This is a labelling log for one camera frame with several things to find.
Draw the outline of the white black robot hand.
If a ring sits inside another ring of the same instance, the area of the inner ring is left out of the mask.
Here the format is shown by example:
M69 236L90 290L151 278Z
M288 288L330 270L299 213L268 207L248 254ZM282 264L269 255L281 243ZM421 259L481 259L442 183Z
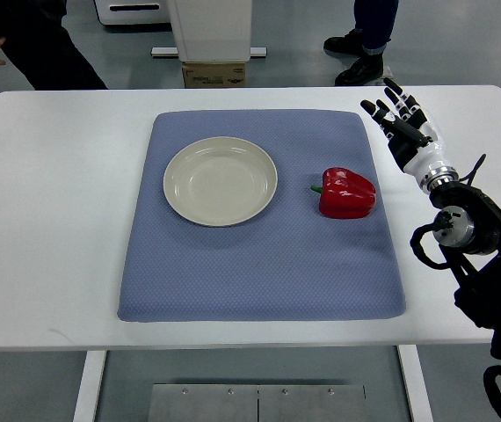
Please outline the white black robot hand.
M399 169L411 175L424 193L459 179L446 157L446 145L417 100L389 78L384 93L392 106L377 100L360 105L380 126Z

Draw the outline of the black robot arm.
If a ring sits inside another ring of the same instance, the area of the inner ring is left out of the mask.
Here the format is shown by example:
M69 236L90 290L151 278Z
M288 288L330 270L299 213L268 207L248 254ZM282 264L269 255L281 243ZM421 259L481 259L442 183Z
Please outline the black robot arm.
M501 208L472 185L475 175L457 180L441 173L431 182L430 201L439 212L414 231L410 247L425 265L452 272L459 285L455 305L493 332L490 354L501 360Z

